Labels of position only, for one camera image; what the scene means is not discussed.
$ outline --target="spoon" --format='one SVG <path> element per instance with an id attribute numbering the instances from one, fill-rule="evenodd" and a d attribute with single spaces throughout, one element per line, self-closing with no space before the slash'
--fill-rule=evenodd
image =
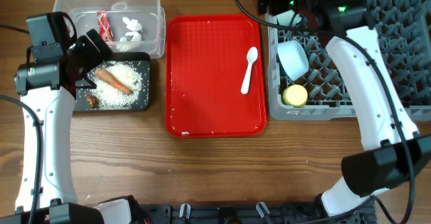
<path id="1" fill-rule="evenodd" d="M 245 72 L 244 81 L 242 82 L 242 87 L 241 87 L 242 94 L 247 94 L 248 89 L 250 88 L 251 69 L 253 68 L 253 63 L 255 63 L 257 60 L 257 55 L 258 55 L 258 52 L 256 47 L 250 48 L 250 50 L 247 53 L 248 67 L 247 67 L 247 71 Z"/>

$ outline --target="white tissue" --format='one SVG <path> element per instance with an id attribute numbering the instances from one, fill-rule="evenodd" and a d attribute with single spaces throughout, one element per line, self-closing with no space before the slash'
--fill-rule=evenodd
<path id="1" fill-rule="evenodd" d="M 139 46 L 139 42 L 142 40 L 142 36 L 139 32 L 127 32 L 126 36 L 132 36 L 131 42 L 134 43 L 120 43 L 117 45 L 117 50 L 120 52 L 126 52 L 128 50 L 131 50 L 137 46 Z M 120 42 L 127 42 L 127 37 L 122 36 L 120 38 Z"/>
<path id="2" fill-rule="evenodd" d="M 132 32 L 138 32 L 138 31 L 142 30 L 142 24 L 140 24 L 135 19 L 130 20 L 127 17 L 123 17 L 123 22 L 126 23 L 127 29 L 129 29 Z"/>
<path id="3" fill-rule="evenodd" d="M 142 41 L 142 36 L 139 32 L 127 32 L 126 36 L 132 36 L 132 42 Z"/>

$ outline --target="clear plastic container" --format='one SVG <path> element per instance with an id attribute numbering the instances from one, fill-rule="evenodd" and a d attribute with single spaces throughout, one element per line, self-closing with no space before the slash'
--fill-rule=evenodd
<path id="1" fill-rule="evenodd" d="M 77 35 L 86 34 L 91 29 L 98 31 L 98 11 L 107 11 L 107 18 L 114 36 L 114 42 L 107 42 L 115 52 L 120 47 L 134 46 L 127 52 L 146 52 L 152 58 L 164 54 L 166 22 L 160 0 L 55 0 L 53 11 L 69 14 L 75 24 Z M 143 29 L 139 32 L 141 42 L 119 42 L 126 32 L 130 32 L 123 22 L 123 16 L 138 20 Z"/>

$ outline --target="red wrapper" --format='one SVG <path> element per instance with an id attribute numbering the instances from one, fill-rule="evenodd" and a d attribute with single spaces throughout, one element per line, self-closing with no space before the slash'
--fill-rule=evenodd
<path id="1" fill-rule="evenodd" d="M 106 18 L 106 11 L 99 11 L 97 13 L 97 20 L 99 23 L 99 34 L 105 42 L 113 42 L 114 36 L 110 30 L 109 22 Z"/>

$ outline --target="carrot piece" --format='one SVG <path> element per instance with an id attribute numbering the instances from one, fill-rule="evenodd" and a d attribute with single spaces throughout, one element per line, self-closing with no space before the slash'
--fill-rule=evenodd
<path id="1" fill-rule="evenodd" d="M 118 79 L 114 77 L 111 73 L 109 73 L 106 69 L 96 69 L 94 75 L 102 80 L 103 82 L 113 86 L 114 88 L 122 91 L 124 94 L 131 95 L 133 91 L 129 89 L 126 85 L 123 85 Z"/>

